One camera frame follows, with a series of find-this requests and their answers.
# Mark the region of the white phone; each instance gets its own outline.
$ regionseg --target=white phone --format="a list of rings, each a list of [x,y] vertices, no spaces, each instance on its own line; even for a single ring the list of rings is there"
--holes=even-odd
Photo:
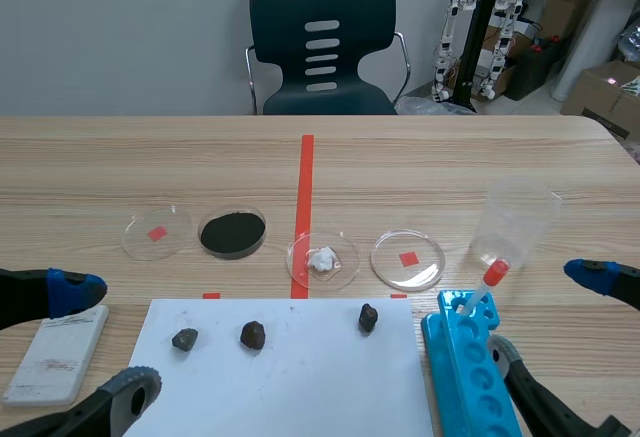
[[[107,307],[98,305],[80,314],[44,319],[2,403],[16,407],[71,404],[108,314]]]

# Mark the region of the red tape line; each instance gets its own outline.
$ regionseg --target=red tape line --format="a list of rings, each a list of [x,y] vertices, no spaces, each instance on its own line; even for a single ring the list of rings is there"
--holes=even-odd
[[[313,135],[303,135],[300,146],[300,177],[298,180],[298,207],[296,210],[296,231],[294,241],[311,230],[311,195],[313,192]],[[307,269],[307,254],[309,253],[309,239],[301,241],[293,249],[292,269],[306,285],[291,280],[291,298],[309,298],[309,271]]]

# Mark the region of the white sink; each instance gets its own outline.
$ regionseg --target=white sink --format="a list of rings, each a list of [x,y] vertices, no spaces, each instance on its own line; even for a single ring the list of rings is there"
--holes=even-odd
[[[551,96],[564,102],[583,69],[607,62],[636,0],[598,0],[564,64]]]

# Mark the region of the black soil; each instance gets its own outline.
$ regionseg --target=black soil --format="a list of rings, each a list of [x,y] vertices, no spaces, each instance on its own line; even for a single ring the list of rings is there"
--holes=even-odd
[[[200,234],[202,245],[216,254],[231,254],[230,258],[249,255],[233,255],[249,250],[264,235],[265,225],[260,217],[250,212],[225,214],[207,222]]]

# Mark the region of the wooden table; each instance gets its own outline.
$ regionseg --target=wooden table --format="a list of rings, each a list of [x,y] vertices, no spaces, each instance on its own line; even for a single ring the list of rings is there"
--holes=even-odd
[[[127,366],[151,299],[289,296],[302,134],[316,136],[313,228],[348,232],[362,258],[349,287],[311,297],[393,292],[369,265],[390,229],[423,231],[446,254],[440,283],[410,296],[434,414],[419,319],[437,310],[439,290],[475,287],[481,267],[467,248],[487,188],[527,175],[564,205],[525,269],[495,292],[500,332],[590,423],[614,413],[640,426],[640,316],[562,272],[578,257],[640,266],[640,169],[599,124],[565,116],[0,118],[0,266],[109,283],[111,313],[81,397]],[[191,214],[194,238],[165,260],[129,258],[120,241],[130,216],[168,204]],[[268,221],[263,247],[235,262],[195,238],[200,219],[229,204],[258,207]],[[36,327],[2,332],[2,392]],[[0,427],[50,411],[3,408]]]

